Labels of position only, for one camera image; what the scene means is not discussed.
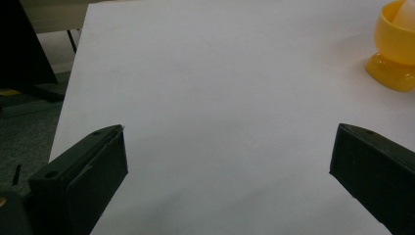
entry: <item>yellow plastic bowl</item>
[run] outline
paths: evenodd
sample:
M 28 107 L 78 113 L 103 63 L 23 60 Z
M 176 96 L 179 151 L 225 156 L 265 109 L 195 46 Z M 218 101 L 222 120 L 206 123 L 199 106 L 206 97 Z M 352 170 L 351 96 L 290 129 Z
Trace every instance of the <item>yellow plastic bowl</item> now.
M 403 2 L 394 1 L 382 9 L 375 29 L 379 53 L 368 61 L 366 70 L 388 88 L 408 92 L 415 87 L 415 30 L 392 23 Z

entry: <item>chair leg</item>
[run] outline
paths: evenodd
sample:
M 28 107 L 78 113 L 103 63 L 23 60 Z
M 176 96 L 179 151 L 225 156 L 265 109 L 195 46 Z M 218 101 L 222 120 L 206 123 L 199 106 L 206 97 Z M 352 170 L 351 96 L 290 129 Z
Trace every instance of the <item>chair leg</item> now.
M 73 52 L 76 53 L 76 45 L 75 45 L 75 42 L 73 41 L 72 33 L 70 33 L 70 30 L 67 30 L 67 33 L 68 33 L 68 37 L 70 40 L 70 45 L 72 45 Z

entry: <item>white sheet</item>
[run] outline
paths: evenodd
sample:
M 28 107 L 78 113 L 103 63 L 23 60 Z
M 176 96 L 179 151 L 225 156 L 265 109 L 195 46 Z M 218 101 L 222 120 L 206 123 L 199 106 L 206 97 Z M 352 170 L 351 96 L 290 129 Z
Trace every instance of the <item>white sheet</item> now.
M 415 150 L 415 93 L 364 70 L 387 3 L 89 5 L 51 160 L 125 125 L 92 234 L 390 234 L 328 173 L 340 122 Z

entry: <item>floor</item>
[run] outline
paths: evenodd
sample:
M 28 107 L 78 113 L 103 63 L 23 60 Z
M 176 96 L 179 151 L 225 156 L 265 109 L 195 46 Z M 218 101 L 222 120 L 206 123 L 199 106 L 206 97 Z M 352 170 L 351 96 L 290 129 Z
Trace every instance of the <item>floor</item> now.
M 81 30 L 72 30 L 77 46 Z M 37 34 L 58 84 L 41 84 L 65 94 L 75 58 L 66 31 Z M 0 191 L 29 192 L 28 178 L 46 165 L 52 149 L 62 102 L 48 103 L 12 90 L 0 90 Z

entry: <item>white surface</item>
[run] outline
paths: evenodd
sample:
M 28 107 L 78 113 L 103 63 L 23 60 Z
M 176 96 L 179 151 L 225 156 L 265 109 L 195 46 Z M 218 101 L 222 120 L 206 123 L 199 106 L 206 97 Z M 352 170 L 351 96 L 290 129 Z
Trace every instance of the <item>white surface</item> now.
M 402 4 L 393 23 L 409 30 L 415 30 L 415 0 L 406 0 Z
M 329 174 L 340 122 L 415 150 L 415 94 L 364 70 L 386 1 L 90 5 L 51 159 L 125 125 L 92 234 L 390 234 Z

